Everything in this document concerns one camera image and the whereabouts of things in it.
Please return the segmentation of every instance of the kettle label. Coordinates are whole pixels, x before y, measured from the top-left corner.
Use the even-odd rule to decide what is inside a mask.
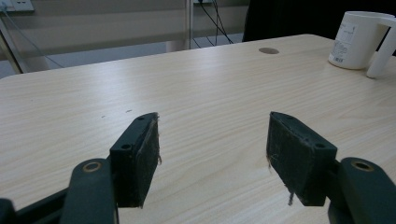
[[[340,29],[338,30],[337,37],[334,41],[334,47],[332,53],[329,56],[329,60],[342,63],[347,57],[348,49],[350,48],[353,37],[358,30],[358,24],[349,22],[342,22]]]

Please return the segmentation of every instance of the black chair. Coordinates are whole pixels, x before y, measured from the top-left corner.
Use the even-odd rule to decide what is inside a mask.
[[[396,15],[396,1],[250,0],[242,41],[301,34],[335,39],[346,11]]]

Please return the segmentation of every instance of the black cable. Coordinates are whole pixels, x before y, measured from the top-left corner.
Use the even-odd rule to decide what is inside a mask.
[[[221,25],[222,30],[224,31],[224,34],[227,34],[227,32],[225,32],[224,26],[223,26],[222,21],[221,21],[221,17],[220,17],[220,15],[219,15],[219,6],[218,6],[218,2],[217,2],[217,0],[212,0],[212,2],[213,2],[213,6],[215,7],[215,10],[216,10],[216,26],[218,27],[218,21],[220,21],[220,25]],[[233,41],[231,41],[231,39],[228,38],[227,35],[226,35],[226,37],[227,37],[229,43],[230,43],[230,44],[233,44]]]
[[[6,47],[7,51],[9,52],[9,55],[11,55],[12,61],[14,62],[15,66],[16,66],[16,68],[17,68],[17,70],[18,70],[18,72],[21,73],[21,74],[23,74],[23,71],[22,71],[22,69],[21,69],[21,66],[20,66],[20,64],[18,63],[18,60],[17,60],[17,58],[15,57],[14,52],[12,52],[11,48],[9,47],[8,42],[6,41],[6,38],[4,37],[4,35],[3,35],[3,33],[2,33],[1,31],[0,31],[0,38],[4,40],[5,47]]]
[[[201,46],[199,46],[199,44],[197,43],[197,41],[194,38],[192,40],[195,42],[195,44],[198,46],[198,48],[201,48]]]
[[[206,11],[206,9],[204,8],[203,4],[201,3],[200,5],[201,5],[201,8],[202,8],[202,9],[204,10],[204,12],[206,13],[206,15],[209,17],[209,19],[212,20],[213,24],[216,25],[215,21],[212,19],[212,17],[209,15],[209,13],[207,13],[207,11]],[[220,29],[220,27],[218,27],[217,25],[216,25],[216,27],[217,27],[217,28],[221,31],[221,33],[228,39],[228,41],[230,42],[230,44],[233,44],[233,41],[227,36],[227,34],[225,34],[224,31],[222,31],[222,30]]]
[[[216,10],[216,26],[218,26],[219,25],[219,17],[220,17],[219,12],[218,12],[218,5],[217,5],[217,2],[215,2],[213,0],[212,0],[212,2],[213,2],[213,5],[215,6],[215,10]],[[216,29],[216,39],[215,39],[216,46],[218,45],[218,35],[219,35],[219,29]]]
[[[12,20],[11,17],[9,17],[8,13],[7,13],[7,5],[6,3],[3,2],[3,6],[1,7],[3,13],[6,15],[6,17],[8,18],[8,20],[11,22],[11,24],[15,27],[15,29],[17,29],[18,33],[20,33],[20,35],[25,38],[25,40],[27,40],[27,42],[29,42],[29,44],[31,44],[33,47],[35,47],[35,49],[38,51],[39,54],[41,54],[41,56],[47,58],[48,60],[50,60],[51,62],[55,63],[56,65],[58,65],[61,68],[64,68],[64,66],[58,64],[57,62],[53,61],[47,54],[45,54],[43,51],[41,51],[41,49],[35,44],[35,42],[33,42],[22,30],[21,28],[15,23],[14,20]]]
[[[210,41],[209,37],[206,37],[206,39],[207,39],[207,41],[209,41],[209,43],[210,43],[212,46],[215,46],[215,45],[212,43],[212,41]]]

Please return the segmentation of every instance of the light wood grain surface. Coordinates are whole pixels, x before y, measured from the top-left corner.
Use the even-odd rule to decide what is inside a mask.
[[[264,54],[260,48],[278,49]],[[265,159],[269,113],[290,114],[396,180],[396,59],[366,77],[327,62],[332,41],[298,35],[0,80],[0,197],[20,209],[68,185],[136,117],[160,114],[163,164],[143,209],[120,223],[329,223],[288,206]]]

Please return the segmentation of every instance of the power outlet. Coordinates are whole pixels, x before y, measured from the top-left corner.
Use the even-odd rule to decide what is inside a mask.
[[[11,0],[11,3],[15,11],[35,11],[30,0]]]
[[[11,0],[0,0],[0,8],[3,7],[5,7],[7,11],[15,11],[15,7],[12,5]]]

